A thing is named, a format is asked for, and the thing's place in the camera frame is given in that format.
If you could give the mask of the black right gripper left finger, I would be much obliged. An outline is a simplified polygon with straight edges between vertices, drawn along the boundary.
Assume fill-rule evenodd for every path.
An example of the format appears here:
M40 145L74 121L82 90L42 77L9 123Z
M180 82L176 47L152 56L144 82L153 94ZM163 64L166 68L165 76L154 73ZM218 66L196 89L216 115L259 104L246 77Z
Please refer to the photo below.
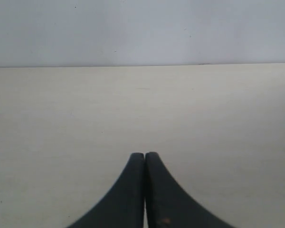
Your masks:
M144 221L144 154L132 153L105 196L71 228L142 228Z

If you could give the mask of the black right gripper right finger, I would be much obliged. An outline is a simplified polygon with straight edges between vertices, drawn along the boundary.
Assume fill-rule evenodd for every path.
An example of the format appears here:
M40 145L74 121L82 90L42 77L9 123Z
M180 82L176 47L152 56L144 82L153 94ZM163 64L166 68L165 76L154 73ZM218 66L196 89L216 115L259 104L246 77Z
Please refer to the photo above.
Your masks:
M156 152L145 155L145 180L148 227L232 227L196 202L172 177Z

